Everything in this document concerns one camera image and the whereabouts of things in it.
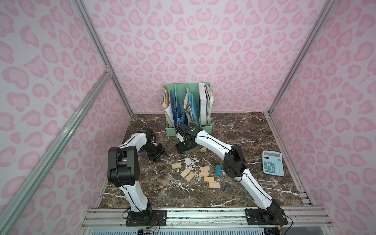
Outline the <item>natural wooden rectangular block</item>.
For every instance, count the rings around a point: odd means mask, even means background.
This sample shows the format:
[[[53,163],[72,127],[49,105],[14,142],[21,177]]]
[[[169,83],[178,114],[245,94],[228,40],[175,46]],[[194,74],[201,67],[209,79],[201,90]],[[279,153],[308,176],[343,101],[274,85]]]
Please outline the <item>natural wooden rectangular block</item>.
[[[175,163],[171,165],[172,169],[178,169],[182,167],[182,163]]]

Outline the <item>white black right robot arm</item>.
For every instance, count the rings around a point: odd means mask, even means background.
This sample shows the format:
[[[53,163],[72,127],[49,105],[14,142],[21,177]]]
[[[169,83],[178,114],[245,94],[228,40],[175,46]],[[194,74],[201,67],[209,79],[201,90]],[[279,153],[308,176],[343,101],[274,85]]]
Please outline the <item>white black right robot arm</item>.
[[[233,181],[240,183],[253,198],[257,211],[266,223],[286,218],[284,210],[256,181],[247,166],[244,154],[238,145],[226,144],[208,134],[199,126],[189,127],[180,123],[175,128],[179,143],[175,145],[180,154],[196,146],[203,146],[223,160],[223,170]]]

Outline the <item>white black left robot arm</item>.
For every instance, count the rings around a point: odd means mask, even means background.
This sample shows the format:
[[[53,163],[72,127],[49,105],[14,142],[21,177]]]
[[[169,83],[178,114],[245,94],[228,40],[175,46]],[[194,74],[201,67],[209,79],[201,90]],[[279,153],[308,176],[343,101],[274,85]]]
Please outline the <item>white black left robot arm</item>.
[[[156,136],[150,128],[132,134],[124,144],[108,150],[108,181],[122,190],[132,212],[145,212],[149,204],[139,183],[140,151],[146,152],[149,160],[153,162],[161,156],[167,156],[164,147],[156,143]]]

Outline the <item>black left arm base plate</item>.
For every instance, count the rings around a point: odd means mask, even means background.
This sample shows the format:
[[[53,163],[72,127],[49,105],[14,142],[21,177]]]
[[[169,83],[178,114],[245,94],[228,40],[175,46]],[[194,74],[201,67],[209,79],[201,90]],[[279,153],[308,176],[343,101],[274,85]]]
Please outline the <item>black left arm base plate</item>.
[[[166,226],[167,210],[130,211],[126,217],[126,227]]]

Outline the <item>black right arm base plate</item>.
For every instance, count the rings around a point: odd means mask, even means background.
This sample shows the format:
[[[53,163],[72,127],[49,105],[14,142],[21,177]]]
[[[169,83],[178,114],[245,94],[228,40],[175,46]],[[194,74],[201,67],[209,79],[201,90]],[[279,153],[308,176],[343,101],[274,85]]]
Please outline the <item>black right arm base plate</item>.
[[[279,208],[272,210],[246,208],[245,217],[248,225],[276,225],[282,227],[288,224],[287,216]]]

